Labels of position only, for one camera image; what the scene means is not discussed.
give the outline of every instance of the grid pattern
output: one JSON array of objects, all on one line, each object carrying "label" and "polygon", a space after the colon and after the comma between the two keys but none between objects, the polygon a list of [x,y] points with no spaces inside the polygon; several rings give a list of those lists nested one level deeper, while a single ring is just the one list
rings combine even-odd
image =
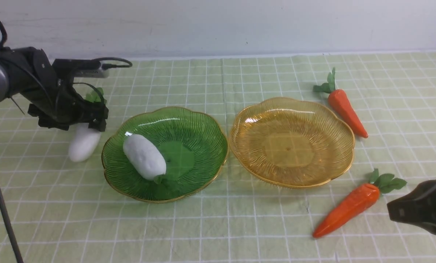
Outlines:
[{"label": "grid pattern", "polygon": [[[233,155],[209,187],[174,203],[140,203],[104,181],[101,148],[127,118],[178,105],[229,130],[240,110],[271,97],[326,104],[311,89],[333,66],[369,133],[356,142],[352,168],[333,182],[278,188]],[[73,130],[39,128],[12,102],[0,103],[0,183],[26,262],[436,262],[436,236],[393,223],[386,208],[436,178],[436,52],[140,61],[85,81],[103,87],[110,118],[84,163],[66,156]],[[27,109],[23,97],[15,99]],[[314,241],[317,223],[373,168],[408,187]],[[8,262],[0,215],[0,263]]]}]

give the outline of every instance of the amber glass plate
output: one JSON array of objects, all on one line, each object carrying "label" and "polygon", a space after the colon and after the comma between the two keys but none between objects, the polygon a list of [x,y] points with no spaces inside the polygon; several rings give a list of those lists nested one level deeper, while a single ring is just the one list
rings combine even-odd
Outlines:
[{"label": "amber glass plate", "polygon": [[271,98],[241,111],[230,148],[256,177],[289,188],[328,183],[353,163],[355,136],[327,107]]}]

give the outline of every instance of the gold rim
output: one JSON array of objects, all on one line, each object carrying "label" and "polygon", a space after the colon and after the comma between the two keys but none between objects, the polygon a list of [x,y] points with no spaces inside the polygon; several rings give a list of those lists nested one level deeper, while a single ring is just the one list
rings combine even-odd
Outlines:
[{"label": "gold rim", "polygon": [[[116,187],[114,187],[114,186],[111,184],[111,182],[108,180],[108,178],[106,177],[106,176],[107,176],[107,175],[106,175],[106,167],[104,166],[104,160],[103,160],[104,148],[106,147],[106,144],[108,144],[108,142],[109,142],[112,138],[114,138],[114,136],[116,136],[116,135],[119,133],[119,131],[121,130],[121,127],[122,127],[126,122],[130,121],[131,119],[136,118],[136,117],[138,117],[138,116],[140,116],[140,115],[151,114],[151,113],[154,113],[154,112],[157,112],[157,111],[160,111],[160,110],[164,110],[164,109],[166,109],[166,108],[181,108],[181,109],[183,109],[183,110],[187,110],[187,111],[190,111],[190,112],[192,112],[192,113],[199,113],[199,114],[206,115],[206,116],[212,118],[213,121],[215,121],[216,124],[218,125],[221,134],[225,137],[225,140],[226,140],[226,142],[227,142],[225,160],[224,160],[223,163],[221,164],[221,166],[220,166],[220,168],[218,169],[217,173],[216,173],[216,174],[213,176],[213,178],[212,178],[210,181],[208,181],[205,185],[203,185],[202,187],[198,188],[197,190],[194,190],[194,191],[192,191],[192,192],[190,192],[190,193],[187,193],[187,194],[185,194],[185,195],[182,195],[182,196],[179,196],[179,197],[176,197],[176,198],[167,199],[167,200],[158,200],[158,201],[157,201],[157,200],[146,200],[146,199],[137,198],[137,197],[134,197],[134,196],[131,196],[131,195],[128,195],[128,194],[126,194],[126,193],[121,192],[119,189],[117,189]],[[104,179],[105,179],[106,182],[109,184],[109,186],[111,186],[111,188],[113,188],[114,190],[116,190],[116,192],[118,192],[118,193],[120,193],[120,194],[122,194],[122,195],[125,195],[125,196],[127,196],[127,197],[133,198],[133,199],[135,199],[135,200],[142,201],[142,202],[146,202],[146,203],[170,203],[170,202],[174,202],[174,201],[177,201],[177,200],[180,200],[180,199],[186,198],[186,197],[188,197],[188,196],[194,195],[194,194],[200,192],[201,190],[205,189],[205,188],[206,188],[207,186],[209,186],[211,183],[213,183],[213,181],[215,181],[215,179],[218,177],[218,175],[220,174],[221,170],[222,170],[223,167],[225,166],[225,163],[226,163],[226,161],[228,160],[228,154],[229,154],[229,141],[228,141],[228,138],[227,138],[226,134],[224,133],[223,128],[220,126],[219,122],[218,122],[218,121],[217,121],[213,116],[208,115],[208,114],[203,113],[203,112],[189,110],[188,108],[185,108],[185,107],[179,107],[179,106],[168,106],[168,107],[159,108],[159,109],[154,110],[154,111],[144,112],[144,113],[137,114],[137,115],[135,115],[135,116],[132,116],[132,117],[128,118],[126,121],[124,121],[124,122],[121,124],[121,126],[116,130],[116,132],[114,133],[114,135],[111,135],[111,136],[108,138],[108,140],[106,140],[106,142],[104,143],[104,145],[103,145],[103,149],[102,149],[102,151],[101,151],[101,164],[103,165],[103,174],[104,174]]]},{"label": "gold rim", "polygon": [[288,97],[269,98],[269,99],[266,99],[266,100],[262,101],[261,103],[257,103],[257,104],[248,106],[248,107],[244,108],[243,110],[241,110],[239,113],[237,113],[236,118],[234,119],[234,122],[233,122],[233,126],[231,127],[231,131],[234,130],[234,127],[237,126],[237,121],[240,118],[241,114],[243,114],[243,112],[245,110],[247,110],[249,108],[252,108],[252,107],[256,107],[256,106],[261,105],[263,103],[266,103],[266,102],[268,102],[270,100],[281,100],[281,99],[293,100],[295,103],[308,103],[308,104],[320,105],[320,106],[322,106],[322,108],[325,108],[328,112],[330,112],[335,119],[337,119],[343,125],[345,125],[345,127],[347,127],[348,130],[351,132],[351,136],[353,138],[353,148],[351,149],[351,161],[349,162],[349,165],[339,175],[334,176],[332,178],[329,178],[328,180],[326,180],[324,182],[321,182],[321,183],[317,183],[317,184],[313,184],[313,185],[304,185],[304,186],[279,183],[279,182],[275,182],[275,181],[263,178],[262,176],[256,174],[255,172],[253,172],[250,169],[248,169],[245,165],[243,165],[242,164],[243,163],[242,158],[239,158],[238,155],[236,154],[236,149],[234,149],[233,145],[231,144],[231,140],[227,140],[228,141],[228,148],[231,148],[231,152],[233,152],[233,155],[236,157],[236,159],[238,159],[238,161],[241,164],[241,166],[243,166],[248,172],[250,172],[252,175],[254,175],[255,177],[259,178],[260,180],[262,180],[264,182],[271,183],[271,184],[274,184],[274,185],[277,185],[277,186],[281,186],[281,187],[285,187],[285,188],[292,188],[292,189],[304,189],[304,188],[313,188],[313,187],[321,186],[321,185],[324,185],[325,183],[330,182],[331,180],[335,180],[336,178],[339,178],[345,172],[347,172],[351,168],[351,166],[353,165],[353,161],[355,160],[355,143],[356,143],[355,134],[353,133],[353,130],[351,129],[351,127],[348,124],[346,124],[346,122],[344,122],[342,119],[338,118],[338,116],[332,110],[330,110],[327,106],[325,106],[325,105],[323,105],[321,103],[310,102],[310,101],[307,101],[307,100],[296,100],[296,99],[288,98]]}]

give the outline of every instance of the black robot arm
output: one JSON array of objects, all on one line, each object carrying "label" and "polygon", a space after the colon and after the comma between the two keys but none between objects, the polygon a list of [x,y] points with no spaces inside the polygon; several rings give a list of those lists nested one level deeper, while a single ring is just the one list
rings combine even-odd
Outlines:
[{"label": "black robot arm", "polygon": [[104,132],[108,108],[95,87],[101,102],[84,100],[73,88],[73,79],[80,71],[105,60],[117,60],[126,65],[105,64],[103,69],[131,67],[132,63],[121,58],[95,60],[56,60],[52,65],[46,53],[34,47],[11,49],[4,47],[7,34],[0,22],[0,102],[21,94],[30,101],[28,114],[38,117],[38,125],[46,128],[68,130],[76,123]]}]

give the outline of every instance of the white daikon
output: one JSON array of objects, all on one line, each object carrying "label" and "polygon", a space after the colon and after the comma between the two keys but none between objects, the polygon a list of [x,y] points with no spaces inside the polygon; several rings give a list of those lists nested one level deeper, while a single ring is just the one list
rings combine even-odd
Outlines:
[{"label": "white daikon", "polygon": [[[103,95],[102,88],[97,88],[97,90]],[[101,102],[101,97],[93,90],[87,94],[85,100]],[[98,146],[100,138],[101,132],[99,130],[88,128],[88,123],[78,123],[76,125],[75,136],[69,145],[69,159],[75,163],[87,160]]]},{"label": "white daikon", "polygon": [[142,135],[132,134],[126,138],[123,151],[137,172],[146,180],[166,173],[166,161],[158,148]]}]

